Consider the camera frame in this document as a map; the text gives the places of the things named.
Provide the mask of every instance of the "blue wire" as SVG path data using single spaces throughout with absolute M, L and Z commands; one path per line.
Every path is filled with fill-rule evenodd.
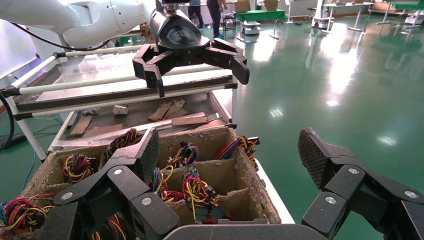
M 32 172 L 32 171 L 33 171 L 33 169 L 34 169 L 34 165 L 35 165 L 35 164 L 36 164 L 36 151 L 34 151 L 34 159 L 32 160 L 32 166 L 31 166 L 31 168 L 29 169 L 28 175 L 26 175 L 25 181 L 23 182 L 23 185 L 22 185 L 22 192 L 23 192 L 23 191 L 24 191 L 24 189 L 25 189 L 25 185 L 27 185 L 28 178 L 30 177 L 31 172 Z

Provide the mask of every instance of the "green table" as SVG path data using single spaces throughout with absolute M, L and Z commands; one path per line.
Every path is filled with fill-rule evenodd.
M 274 39 L 279 39 L 279 37 L 276 35 L 277 20 L 281 19 L 283 22 L 285 22 L 286 12 L 281 9 L 277 9 L 276 11 L 253 10 L 247 12 L 236 12 L 234 17 L 240 20 L 241 24 L 243 24 L 245 21 L 255 22 L 261 20 L 274 20 L 274 34 L 270 34 L 269 36 Z M 244 39 L 241 38 L 241 36 L 237 36 L 237 39 L 244 42 Z

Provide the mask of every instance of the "green floor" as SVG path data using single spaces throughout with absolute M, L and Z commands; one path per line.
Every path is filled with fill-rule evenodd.
M 424 31 L 408 36 L 396 31 L 398 18 L 389 19 L 391 25 L 376 25 L 382 18 L 362 16 L 358 26 L 366 34 L 346 30 L 355 17 L 336 19 L 332 35 L 313 34 L 306 23 L 280 25 L 279 40 L 269 37 L 271 24 L 263 24 L 259 37 L 247 38 L 256 43 L 236 42 L 245 48 L 250 68 L 249 85 L 239 88 L 237 133 L 260 137 L 255 155 L 297 223 L 319 193 L 299 159 L 303 127 L 424 193 Z M 0 123 L 4 134 L 5 117 Z M 30 126 L 37 131 L 52 124 L 34 119 Z M 44 149 L 52 139 L 40 139 Z M 20 193 L 33 153 L 28 143 L 0 153 L 1 202 Z M 382 235 L 352 213 L 336 239 Z

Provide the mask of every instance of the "white wall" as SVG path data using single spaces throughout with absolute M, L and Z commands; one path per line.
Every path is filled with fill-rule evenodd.
M 0 19 L 0 80 L 36 57 L 31 37 L 8 21 Z

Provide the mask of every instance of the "cardboard box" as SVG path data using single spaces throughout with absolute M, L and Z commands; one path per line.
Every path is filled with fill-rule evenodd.
M 278 0 L 265 0 L 262 2 L 267 12 L 274 12 L 278 7 Z
M 249 0 L 238 0 L 234 3 L 235 12 L 243 13 L 251 10 L 251 3 Z

